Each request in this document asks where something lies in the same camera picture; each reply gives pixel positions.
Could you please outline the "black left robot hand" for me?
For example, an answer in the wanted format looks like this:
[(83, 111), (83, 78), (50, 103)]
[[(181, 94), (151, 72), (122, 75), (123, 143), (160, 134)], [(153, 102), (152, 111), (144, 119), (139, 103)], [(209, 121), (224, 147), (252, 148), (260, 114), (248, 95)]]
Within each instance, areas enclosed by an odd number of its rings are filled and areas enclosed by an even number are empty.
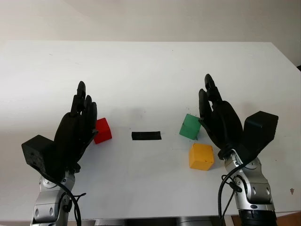
[(65, 170), (75, 173), (80, 171), (78, 161), (98, 133), (96, 121), (96, 102), (86, 94), (85, 83), (80, 81), (71, 110), (62, 118), (54, 139), (58, 153), (64, 160)]

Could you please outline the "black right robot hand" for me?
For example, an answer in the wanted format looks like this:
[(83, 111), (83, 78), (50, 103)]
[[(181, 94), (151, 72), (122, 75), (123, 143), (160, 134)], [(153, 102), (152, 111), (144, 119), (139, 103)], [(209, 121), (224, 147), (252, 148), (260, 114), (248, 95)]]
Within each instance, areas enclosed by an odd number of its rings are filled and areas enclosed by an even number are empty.
[(205, 89), (200, 89), (198, 99), (199, 122), (212, 142), (220, 149), (219, 159), (226, 159), (242, 139), (241, 121), (231, 104), (222, 100), (219, 90), (209, 74), (205, 75)]

